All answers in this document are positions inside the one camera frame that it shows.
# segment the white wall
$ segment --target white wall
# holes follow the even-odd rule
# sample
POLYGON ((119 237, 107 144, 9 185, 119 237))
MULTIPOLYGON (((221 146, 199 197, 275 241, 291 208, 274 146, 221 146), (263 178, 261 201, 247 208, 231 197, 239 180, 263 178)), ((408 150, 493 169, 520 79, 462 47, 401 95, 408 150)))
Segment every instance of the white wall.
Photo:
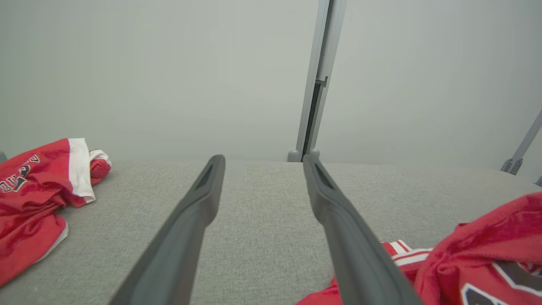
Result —
POLYGON ((318 1, 0 3, 0 149, 85 137, 113 160, 295 149, 318 1))
POLYGON ((539 0, 348 1, 322 160, 500 169, 542 109, 541 16, 539 0))

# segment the red clothing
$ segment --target red clothing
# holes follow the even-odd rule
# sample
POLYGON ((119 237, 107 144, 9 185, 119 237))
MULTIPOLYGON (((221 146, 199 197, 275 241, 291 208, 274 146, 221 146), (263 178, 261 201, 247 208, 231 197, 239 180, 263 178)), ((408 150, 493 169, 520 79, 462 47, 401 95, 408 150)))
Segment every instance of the red clothing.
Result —
POLYGON ((67 236, 54 211, 94 201, 92 184, 110 168, 108 156, 89 152, 85 139, 62 139, 0 163, 0 286, 67 236))
MULTIPOLYGON (((392 258, 427 305, 542 304, 542 192, 458 225, 434 249, 392 258)), ((335 280, 298 303, 319 304, 341 304, 335 280)))

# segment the gray metal bar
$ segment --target gray metal bar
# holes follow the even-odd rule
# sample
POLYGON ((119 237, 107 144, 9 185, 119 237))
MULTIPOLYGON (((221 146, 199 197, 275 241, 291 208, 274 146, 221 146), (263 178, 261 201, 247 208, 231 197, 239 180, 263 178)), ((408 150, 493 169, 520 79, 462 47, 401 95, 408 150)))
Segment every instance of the gray metal bar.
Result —
POLYGON ((8 158, 5 156, 5 153, 0 150, 0 163, 7 161, 8 158))
POLYGON ((314 29, 314 38, 312 41, 311 59, 309 62, 307 82, 305 85, 305 97, 301 111, 301 122, 299 123, 298 141, 294 150, 288 153, 288 162, 301 162, 301 154, 305 146, 305 135, 307 133, 309 114, 311 112, 312 95, 314 92, 315 80, 320 65, 320 54, 322 43, 324 41, 324 32, 326 29, 327 11, 330 7, 330 0, 318 1, 318 14, 316 27, 314 29))
POLYGON ((510 170, 510 174, 512 175, 517 174, 522 164, 523 164, 523 158, 520 158, 514 163, 514 167, 512 167, 512 170, 510 170))
POLYGON ((533 142, 534 138, 537 136, 538 130, 540 130, 540 126, 542 126, 542 110, 540 110, 537 118, 534 119, 534 123, 531 125, 531 128, 529 128, 529 131, 523 138, 523 141, 521 141, 521 144, 515 151, 512 159, 519 160, 520 158, 523 158, 523 155, 525 154, 527 149, 529 149, 529 146, 533 142))
POLYGON ((502 167, 501 167, 501 171, 505 171, 505 172, 508 173, 510 171, 510 167, 512 167, 513 163, 514 163, 514 159, 512 159, 512 158, 506 160, 505 164, 503 164, 502 167))
POLYGON ((320 130, 324 104, 326 103, 327 90, 330 87, 331 73, 333 71, 333 64, 335 63, 337 48, 339 46, 340 33, 343 29, 345 11, 346 0, 332 0, 330 2, 326 35, 324 44, 322 45, 322 55, 317 75, 317 80, 325 82, 325 85, 322 86, 320 90, 316 115, 313 119, 313 126, 308 140, 307 152, 316 149, 316 140, 318 138, 318 131, 320 130))
POLYGON ((515 175, 518 173, 518 170, 521 167, 521 164, 523 163, 523 155, 527 152, 527 149, 529 149, 529 146, 531 146, 531 143, 533 143, 533 140, 537 136, 537 133, 540 130, 541 126, 542 126, 542 110, 540 110, 540 113, 538 113, 537 118, 534 119, 534 123, 529 128, 527 134, 525 135, 525 137, 519 144, 519 147, 518 149, 516 149, 512 158, 506 160, 505 164, 501 168, 501 171, 505 171, 508 173, 512 163, 514 163, 514 166, 510 170, 510 173, 512 175, 515 175))

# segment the couch cushion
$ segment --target couch cushion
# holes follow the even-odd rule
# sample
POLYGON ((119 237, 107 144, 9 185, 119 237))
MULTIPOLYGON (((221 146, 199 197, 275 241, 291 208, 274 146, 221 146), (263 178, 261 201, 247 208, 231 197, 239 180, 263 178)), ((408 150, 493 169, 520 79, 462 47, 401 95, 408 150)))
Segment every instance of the couch cushion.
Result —
MULTIPOLYGON (((69 236, 0 288, 1 304, 106 304, 206 161, 116 162, 98 200, 60 214, 69 236)), ((226 162, 218 215, 207 228, 192 304, 294 304, 328 286, 324 230, 301 163, 226 162)), ((522 177, 464 168, 325 164, 381 240, 431 247, 523 194, 522 177)))

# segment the jersey number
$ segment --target jersey number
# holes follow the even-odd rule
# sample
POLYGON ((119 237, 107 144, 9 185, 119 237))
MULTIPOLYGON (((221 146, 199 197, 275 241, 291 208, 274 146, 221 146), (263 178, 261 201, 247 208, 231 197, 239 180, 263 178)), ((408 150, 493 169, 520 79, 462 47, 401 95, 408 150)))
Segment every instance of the jersey number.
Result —
MULTIPOLYGON (((542 277, 528 273, 516 262, 498 260, 493 267, 510 287, 542 297, 542 277)), ((465 305, 506 305, 468 283, 461 289, 461 296, 465 305)))

